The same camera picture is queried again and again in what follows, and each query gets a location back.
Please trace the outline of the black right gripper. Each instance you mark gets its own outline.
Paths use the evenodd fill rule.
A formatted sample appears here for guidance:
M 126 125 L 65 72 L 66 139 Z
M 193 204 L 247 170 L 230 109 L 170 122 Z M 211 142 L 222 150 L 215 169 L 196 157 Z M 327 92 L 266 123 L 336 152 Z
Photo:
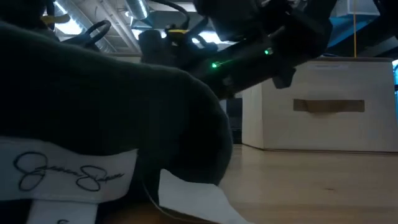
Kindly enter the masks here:
M 201 36 L 144 30 L 139 35 L 141 62 L 175 68 L 190 75 L 218 99 L 234 98 L 239 87 L 233 80 L 236 43 L 206 42 Z

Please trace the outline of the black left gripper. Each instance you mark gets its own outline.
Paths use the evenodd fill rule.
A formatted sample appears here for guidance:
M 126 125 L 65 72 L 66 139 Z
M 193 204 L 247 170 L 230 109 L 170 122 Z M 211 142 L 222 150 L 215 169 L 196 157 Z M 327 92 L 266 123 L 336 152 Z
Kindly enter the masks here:
M 25 29 L 48 29 L 44 12 L 54 15 L 55 0 L 0 0 L 0 21 Z

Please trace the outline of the dark green garment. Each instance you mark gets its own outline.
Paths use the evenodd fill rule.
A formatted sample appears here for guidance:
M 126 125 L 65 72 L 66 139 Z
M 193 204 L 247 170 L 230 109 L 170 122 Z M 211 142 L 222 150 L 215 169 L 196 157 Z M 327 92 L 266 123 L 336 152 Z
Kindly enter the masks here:
M 97 204 L 103 224 L 157 202 L 162 169 L 218 185 L 232 151 L 187 73 L 0 22 L 0 224 L 26 224 L 34 200 Z

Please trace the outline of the white box fixture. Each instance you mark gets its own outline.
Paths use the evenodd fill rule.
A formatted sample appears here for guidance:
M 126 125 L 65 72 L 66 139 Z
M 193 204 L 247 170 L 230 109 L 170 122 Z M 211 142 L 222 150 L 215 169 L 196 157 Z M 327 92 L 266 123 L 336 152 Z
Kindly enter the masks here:
M 380 13 L 373 0 L 338 0 L 331 17 L 352 16 L 379 16 Z

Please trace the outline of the small white care label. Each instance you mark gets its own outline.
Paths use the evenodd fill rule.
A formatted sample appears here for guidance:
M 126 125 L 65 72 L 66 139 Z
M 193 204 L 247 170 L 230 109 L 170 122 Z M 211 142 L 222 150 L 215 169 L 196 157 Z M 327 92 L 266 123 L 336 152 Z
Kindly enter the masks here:
M 26 224 L 95 224 L 98 205 L 34 200 Z

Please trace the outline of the round silver duct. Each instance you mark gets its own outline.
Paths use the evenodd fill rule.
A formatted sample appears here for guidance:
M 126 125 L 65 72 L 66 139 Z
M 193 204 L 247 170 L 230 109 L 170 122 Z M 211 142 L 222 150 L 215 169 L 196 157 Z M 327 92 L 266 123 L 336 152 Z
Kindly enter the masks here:
M 146 0 L 125 0 L 130 15 L 137 20 L 143 20 L 150 13 L 149 5 Z

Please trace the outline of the silver ribbed ventilation duct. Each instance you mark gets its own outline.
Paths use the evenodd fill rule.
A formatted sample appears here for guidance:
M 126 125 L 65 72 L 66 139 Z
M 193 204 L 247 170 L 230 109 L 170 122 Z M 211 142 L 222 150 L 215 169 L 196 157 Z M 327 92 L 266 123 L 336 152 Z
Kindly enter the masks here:
M 115 48 L 105 39 L 111 28 L 110 21 L 91 22 L 72 0 L 55 0 L 54 6 L 57 16 L 68 14 L 71 18 L 65 24 L 55 25 L 62 42 L 97 52 L 115 52 Z

